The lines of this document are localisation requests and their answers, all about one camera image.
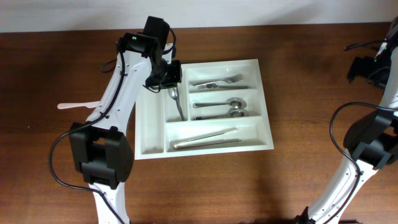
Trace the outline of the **small metal teaspoon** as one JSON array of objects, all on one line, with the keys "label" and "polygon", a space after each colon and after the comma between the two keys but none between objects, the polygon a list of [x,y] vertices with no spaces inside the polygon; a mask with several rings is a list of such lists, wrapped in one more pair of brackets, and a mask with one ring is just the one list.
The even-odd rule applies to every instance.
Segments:
[{"label": "small metal teaspoon", "polygon": [[181,117],[181,120],[185,121],[183,110],[182,110],[182,107],[180,104],[180,95],[179,95],[178,88],[177,87],[169,88],[168,93],[169,93],[169,96],[171,97],[171,99],[173,99],[176,103],[177,110]]}]

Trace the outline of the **long metal fork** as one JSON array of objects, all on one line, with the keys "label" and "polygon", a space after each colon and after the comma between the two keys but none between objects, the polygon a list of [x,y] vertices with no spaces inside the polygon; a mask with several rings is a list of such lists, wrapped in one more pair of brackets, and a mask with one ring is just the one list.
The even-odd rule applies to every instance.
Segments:
[{"label": "long metal fork", "polygon": [[221,89],[221,90],[235,90],[235,89],[248,89],[247,85],[217,85],[216,83],[209,83],[204,85],[198,85],[198,89]]}]

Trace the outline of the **metal serving tongs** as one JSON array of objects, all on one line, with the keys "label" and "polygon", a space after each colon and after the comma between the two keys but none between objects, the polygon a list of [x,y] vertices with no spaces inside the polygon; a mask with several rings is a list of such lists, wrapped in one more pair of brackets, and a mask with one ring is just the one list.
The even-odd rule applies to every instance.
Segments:
[{"label": "metal serving tongs", "polygon": [[216,131],[212,133],[202,134],[199,136],[193,136],[186,139],[176,140],[170,143],[170,148],[172,150],[185,150],[196,147],[212,146],[217,144],[227,144],[233,142],[240,142],[239,138],[231,139],[214,139],[215,137],[222,136],[228,133],[237,131],[238,128],[229,128],[221,131]]}]

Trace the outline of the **short metal fork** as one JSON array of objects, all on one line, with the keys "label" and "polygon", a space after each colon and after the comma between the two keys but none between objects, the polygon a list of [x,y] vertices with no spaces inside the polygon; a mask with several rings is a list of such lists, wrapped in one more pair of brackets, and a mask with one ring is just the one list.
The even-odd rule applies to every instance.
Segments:
[{"label": "short metal fork", "polygon": [[189,85],[191,86],[196,86],[198,88],[206,88],[208,86],[212,86],[218,82],[222,83],[227,83],[227,84],[232,84],[236,83],[244,78],[244,75],[242,73],[238,73],[236,75],[230,76],[230,77],[225,77],[225,78],[216,78],[212,80],[202,80],[198,82],[190,82]]}]

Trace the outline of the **metal tablespoon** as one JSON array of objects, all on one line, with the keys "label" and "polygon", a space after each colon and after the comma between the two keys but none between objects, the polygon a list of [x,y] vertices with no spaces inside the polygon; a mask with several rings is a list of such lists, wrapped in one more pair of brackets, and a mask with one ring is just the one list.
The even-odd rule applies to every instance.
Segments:
[{"label": "metal tablespoon", "polygon": [[219,102],[219,103],[194,103],[194,104],[192,104],[192,107],[193,108],[204,108],[204,107],[210,107],[210,106],[223,106],[223,105],[228,105],[234,109],[240,109],[240,108],[247,107],[246,101],[243,100],[242,98],[230,98],[224,102]]},{"label": "metal tablespoon", "polygon": [[249,115],[249,112],[245,109],[231,108],[225,114],[211,115],[211,116],[197,116],[196,118],[194,118],[194,120],[197,121],[197,120],[205,120],[205,119],[238,118],[238,117],[245,117],[248,115]]}]

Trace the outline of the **white plastic knife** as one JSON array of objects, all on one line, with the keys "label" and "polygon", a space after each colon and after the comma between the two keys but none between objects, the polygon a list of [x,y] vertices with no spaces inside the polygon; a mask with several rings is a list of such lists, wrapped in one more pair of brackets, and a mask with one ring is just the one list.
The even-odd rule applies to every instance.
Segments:
[{"label": "white plastic knife", "polygon": [[59,110],[65,110],[70,108],[85,107],[85,108],[96,108],[99,105],[99,101],[91,101],[84,103],[59,103],[57,108]]}]

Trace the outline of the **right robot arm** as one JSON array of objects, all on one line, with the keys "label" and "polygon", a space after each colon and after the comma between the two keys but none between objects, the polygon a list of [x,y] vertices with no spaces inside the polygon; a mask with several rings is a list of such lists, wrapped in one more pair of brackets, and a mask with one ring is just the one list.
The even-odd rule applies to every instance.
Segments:
[{"label": "right robot arm", "polygon": [[378,105],[360,102],[372,112],[352,124],[343,144],[343,158],[326,190],[294,223],[339,223],[341,215],[359,189],[378,170],[397,161],[397,20],[382,40],[351,44],[345,50],[368,47],[374,57],[356,57],[347,74],[352,82],[363,77],[384,91]]}]

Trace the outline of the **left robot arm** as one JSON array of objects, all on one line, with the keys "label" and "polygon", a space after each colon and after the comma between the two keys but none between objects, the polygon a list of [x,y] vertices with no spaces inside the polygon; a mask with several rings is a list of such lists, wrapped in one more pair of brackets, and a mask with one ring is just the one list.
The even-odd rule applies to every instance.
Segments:
[{"label": "left robot arm", "polygon": [[169,24],[149,16],[142,32],[125,33],[116,42],[117,59],[111,80],[92,114],[83,124],[73,123],[69,140],[77,172],[95,196],[98,220],[129,223],[124,184],[134,162],[126,138],[127,124],[139,91],[159,93],[182,81],[181,63],[166,47],[174,32]]}]

